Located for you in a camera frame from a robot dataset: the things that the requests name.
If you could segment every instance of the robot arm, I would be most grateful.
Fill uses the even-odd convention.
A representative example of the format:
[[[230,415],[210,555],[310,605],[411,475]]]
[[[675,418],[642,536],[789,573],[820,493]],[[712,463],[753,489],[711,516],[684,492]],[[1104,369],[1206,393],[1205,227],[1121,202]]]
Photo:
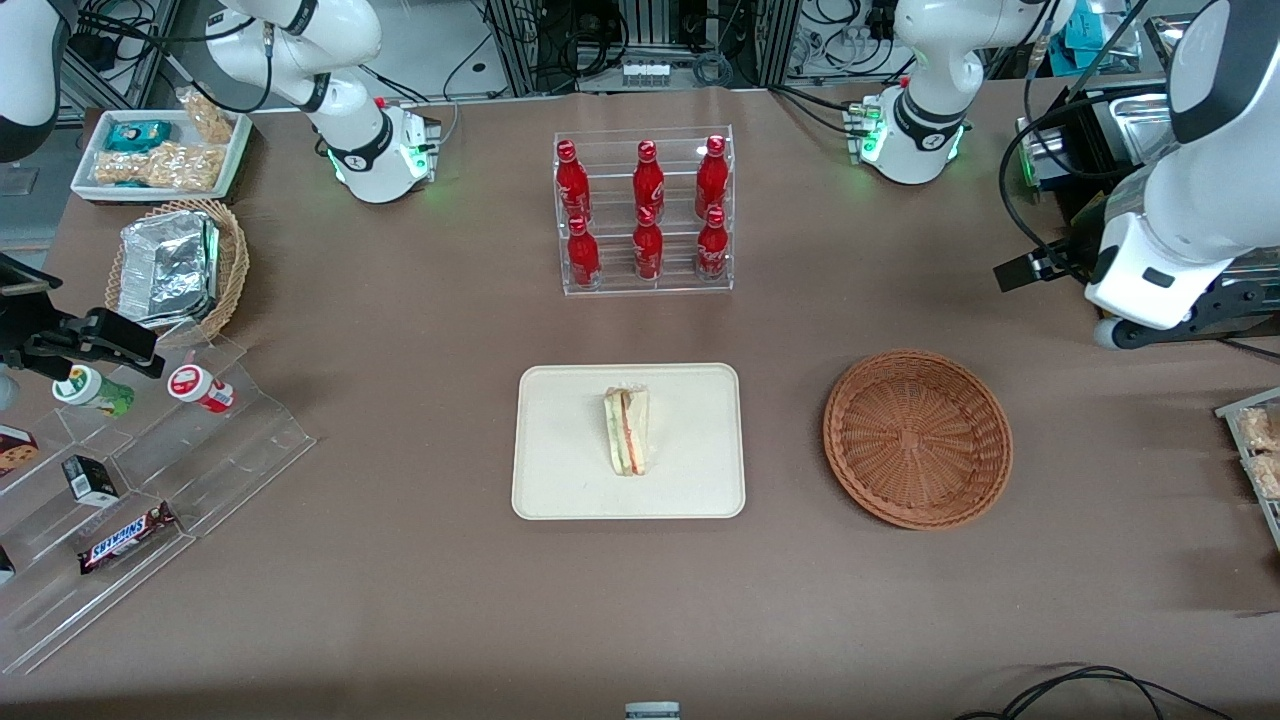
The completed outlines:
[[[1280,4],[1215,0],[1178,44],[1169,73],[1180,143],[1107,200],[1085,297],[1169,329],[1231,261],[1280,245]]]
[[[0,3],[0,163],[31,155],[54,132],[73,0]]]
[[[908,87],[864,100],[879,118],[864,122],[860,160],[905,184],[938,177],[982,87],[975,50],[1050,37],[1074,10],[1074,0],[901,0],[893,28],[915,51],[916,69]]]
[[[206,28],[230,77],[268,87],[305,111],[342,181],[366,202],[388,202],[431,178],[435,147],[422,118],[380,108],[353,68],[378,56],[381,26],[367,0],[224,0]],[[268,44],[273,56],[268,58]]]

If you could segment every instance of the coca-cola bottle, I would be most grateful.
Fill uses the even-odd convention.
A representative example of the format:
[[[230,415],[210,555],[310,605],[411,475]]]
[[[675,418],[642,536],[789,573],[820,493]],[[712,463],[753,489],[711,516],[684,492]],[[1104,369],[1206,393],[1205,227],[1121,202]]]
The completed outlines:
[[[694,211],[707,219],[707,209],[724,202],[724,188],[728,186],[728,163],[724,160],[724,137],[713,135],[707,138],[707,155],[698,167],[698,195]]]
[[[577,159],[577,147],[572,140],[562,140],[556,143],[556,188],[559,191],[561,204],[564,205],[564,214],[580,214],[591,220],[591,188],[586,181],[586,168]]]
[[[600,247],[586,232],[586,218],[581,213],[568,218],[568,266],[577,287],[600,287]]]
[[[652,140],[641,140],[636,150],[640,163],[636,164],[631,184],[635,188],[636,208],[653,208],[654,217],[662,219],[663,176],[658,167],[658,145]]]
[[[636,275],[655,281],[662,274],[662,231],[653,208],[636,208],[636,232],[631,233],[636,250]]]
[[[698,233],[698,260],[694,272],[703,282],[719,279],[724,274],[724,254],[728,251],[728,232],[724,229],[724,209],[712,205],[707,209],[707,225]]]

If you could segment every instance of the clear plastic container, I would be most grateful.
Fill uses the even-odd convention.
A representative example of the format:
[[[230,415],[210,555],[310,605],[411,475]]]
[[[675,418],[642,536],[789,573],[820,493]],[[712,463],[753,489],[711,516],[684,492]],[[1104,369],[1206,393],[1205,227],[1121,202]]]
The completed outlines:
[[[31,428],[40,457],[0,489],[0,546],[17,569],[0,584],[5,673],[33,670],[315,445],[257,387],[236,343],[183,324],[160,338],[157,351],[166,361],[161,379],[123,368],[108,375],[134,388],[128,413],[108,418],[65,406],[50,414]],[[225,413],[169,395],[168,373],[192,361],[234,386],[236,404]],[[104,509],[77,503],[61,470],[72,455],[101,461],[120,500]],[[174,527],[81,574],[77,553],[161,501],[178,516]]]
[[[728,186],[724,190],[724,228],[730,242],[726,269],[712,282],[694,274],[698,258],[698,233],[703,220],[694,213],[698,167],[707,152],[707,138],[722,135],[727,140],[724,160],[728,163]],[[556,143],[572,140],[577,159],[586,168],[591,183],[590,232],[600,247],[600,270],[604,275],[595,288],[573,283],[568,261],[568,217],[556,192]],[[653,281],[636,275],[631,233],[636,228],[635,196],[631,176],[636,169],[636,146],[641,140],[658,145],[658,164],[664,173],[666,201],[659,228],[663,234],[662,275]],[[556,205],[561,255],[561,282],[564,295],[620,295],[653,292],[707,292],[733,288],[733,128],[708,126],[691,128],[620,129],[600,132],[558,132],[550,147],[552,201]]]

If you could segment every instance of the sandwich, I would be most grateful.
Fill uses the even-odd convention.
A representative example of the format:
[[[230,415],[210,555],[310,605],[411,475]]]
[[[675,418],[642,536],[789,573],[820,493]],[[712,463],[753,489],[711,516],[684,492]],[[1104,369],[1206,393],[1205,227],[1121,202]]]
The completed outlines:
[[[611,387],[604,393],[609,457],[618,475],[643,475],[649,436],[649,391]]]

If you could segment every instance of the small black box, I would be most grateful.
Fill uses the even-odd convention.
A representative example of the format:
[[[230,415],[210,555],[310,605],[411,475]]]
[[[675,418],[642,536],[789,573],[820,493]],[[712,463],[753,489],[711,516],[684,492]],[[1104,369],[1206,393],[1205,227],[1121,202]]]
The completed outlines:
[[[0,585],[5,584],[5,580],[13,578],[18,570],[13,566],[13,560],[4,553],[4,548],[0,547]]]
[[[120,493],[111,484],[111,475],[106,473],[106,466],[92,457],[72,455],[63,461],[63,474],[67,475],[76,502],[81,505],[106,507],[120,498]]]

